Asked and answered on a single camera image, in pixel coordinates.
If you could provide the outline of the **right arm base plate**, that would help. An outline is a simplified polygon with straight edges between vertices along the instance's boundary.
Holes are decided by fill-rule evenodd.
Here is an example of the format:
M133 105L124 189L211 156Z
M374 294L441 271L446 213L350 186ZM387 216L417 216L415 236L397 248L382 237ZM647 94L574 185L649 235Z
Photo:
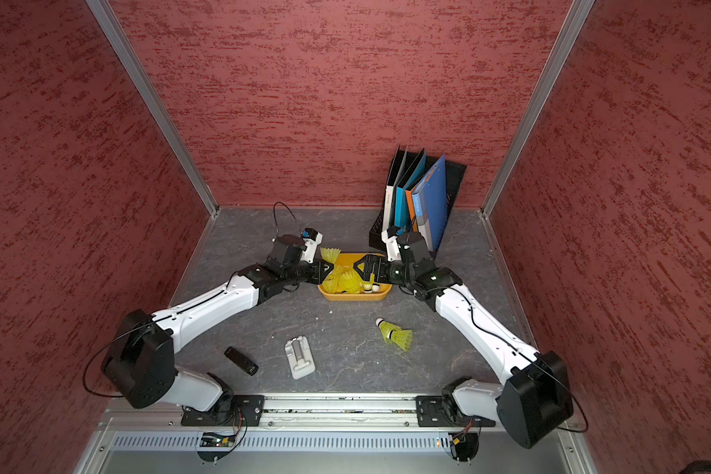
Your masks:
M495 428L496 422L479 416L462 414L450 397L417 396L416 414L422 428Z

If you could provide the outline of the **yellow shuttlecock top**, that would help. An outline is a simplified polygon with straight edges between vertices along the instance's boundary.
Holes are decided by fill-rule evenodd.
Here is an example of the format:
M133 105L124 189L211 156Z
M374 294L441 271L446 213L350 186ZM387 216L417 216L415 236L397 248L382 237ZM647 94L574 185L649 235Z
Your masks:
M329 294L361 294L365 292L363 279L353 268L336 265L325 282L321 284L324 292Z

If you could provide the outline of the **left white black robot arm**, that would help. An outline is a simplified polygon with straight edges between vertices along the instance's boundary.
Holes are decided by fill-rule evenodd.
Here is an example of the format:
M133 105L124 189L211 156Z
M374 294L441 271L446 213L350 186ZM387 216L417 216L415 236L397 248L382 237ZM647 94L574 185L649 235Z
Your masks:
M186 303L153 314L136 310L122 320L101 371L134 409L171 403L203 413L226 413L233 396L229 386L215 375L180 369L177 353L214 326L288 286L322 284L333 270L333 264L321 259L282 271L255 264Z

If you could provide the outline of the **yellow shuttlecock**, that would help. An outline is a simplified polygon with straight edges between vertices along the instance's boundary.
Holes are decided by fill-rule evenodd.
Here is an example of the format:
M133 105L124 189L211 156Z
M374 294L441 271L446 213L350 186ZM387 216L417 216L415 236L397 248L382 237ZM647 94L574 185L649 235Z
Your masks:
M388 333L388 340L403 352L408 352L413 341L412 330L391 330Z
M398 344L398 342L402 340L403 329L400 326L390 323L383 318L377 318L375 324L381 333L382 339L386 343Z
M336 265L325 282L321 284L324 292L329 294L361 294L365 292L363 279L353 268Z
M320 249L321 258L330 264L335 265L341 255L341 250L339 248L324 248Z

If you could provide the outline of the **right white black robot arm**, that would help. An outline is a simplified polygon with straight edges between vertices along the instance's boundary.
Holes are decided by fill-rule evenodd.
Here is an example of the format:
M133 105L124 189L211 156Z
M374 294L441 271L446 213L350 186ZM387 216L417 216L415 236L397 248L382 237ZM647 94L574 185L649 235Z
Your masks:
M574 415L565 361L519 339L449 268L438 267L432 259L390 262L367 254L354 270L365 280L409 290L464 335L493 369L498 388L469 379L452 389L451 398L461 414L501 424L523 448L533 448Z

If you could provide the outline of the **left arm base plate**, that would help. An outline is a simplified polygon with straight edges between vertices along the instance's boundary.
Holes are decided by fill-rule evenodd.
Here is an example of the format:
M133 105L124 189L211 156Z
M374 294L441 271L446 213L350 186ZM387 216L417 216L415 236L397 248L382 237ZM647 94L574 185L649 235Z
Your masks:
M184 407L181 425L183 427L256 428L260 425L265 401L266 397L263 395L233 395L231 398L222 396L207 412Z

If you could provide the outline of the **yellow plastic storage box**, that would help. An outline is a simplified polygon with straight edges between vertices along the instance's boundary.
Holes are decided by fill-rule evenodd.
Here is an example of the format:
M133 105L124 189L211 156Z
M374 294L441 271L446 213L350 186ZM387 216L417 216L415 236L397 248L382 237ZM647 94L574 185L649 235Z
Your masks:
M365 253L341 253L335 269L318 286L330 301L381 301L391 292L391 284L379 284L375 271L365 268L361 259L372 257Z

